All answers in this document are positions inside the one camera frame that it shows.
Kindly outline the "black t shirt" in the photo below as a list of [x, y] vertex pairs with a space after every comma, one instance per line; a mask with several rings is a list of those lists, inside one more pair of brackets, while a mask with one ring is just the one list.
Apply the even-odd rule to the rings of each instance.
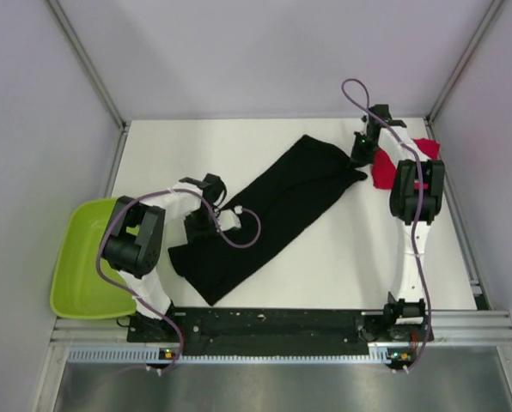
[[226, 203], [245, 210], [241, 229], [226, 234], [233, 243], [217, 235], [171, 247], [174, 271], [213, 306], [366, 178], [342, 149], [304, 135]]

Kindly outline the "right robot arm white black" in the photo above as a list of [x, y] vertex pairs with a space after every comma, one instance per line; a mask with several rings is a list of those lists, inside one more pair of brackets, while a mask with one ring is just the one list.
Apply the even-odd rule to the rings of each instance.
[[392, 118], [389, 105], [371, 106], [363, 122], [364, 131], [355, 134], [351, 150], [354, 165], [371, 166], [375, 172], [380, 151], [394, 164], [389, 211], [399, 228], [399, 258], [381, 326], [388, 337], [399, 340], [429, 321], [424, 254], [431, 226], [442, 209], [445, 166], [418, 147], [405, 122]]

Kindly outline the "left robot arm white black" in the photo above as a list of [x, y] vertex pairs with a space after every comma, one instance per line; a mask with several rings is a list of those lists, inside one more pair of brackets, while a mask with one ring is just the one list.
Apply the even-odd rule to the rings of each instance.
[[146, 330], [157, 340], [167, 340], [176, 328], [174, 317], [167, 314], [172, 301], [156, 270], [165, 226], [181, 218], [189, 243], [215, 235], [216, 214], [206, 206], [216, 206], [226, 192], [222, 179], [208, 173], [202, 180], [180, 179], [163, 194], [137, 203], [122, 196], [114, 204], [107, 224], [110, 235], [101, 257], [133, 292], [136, 311], [148, 318]]

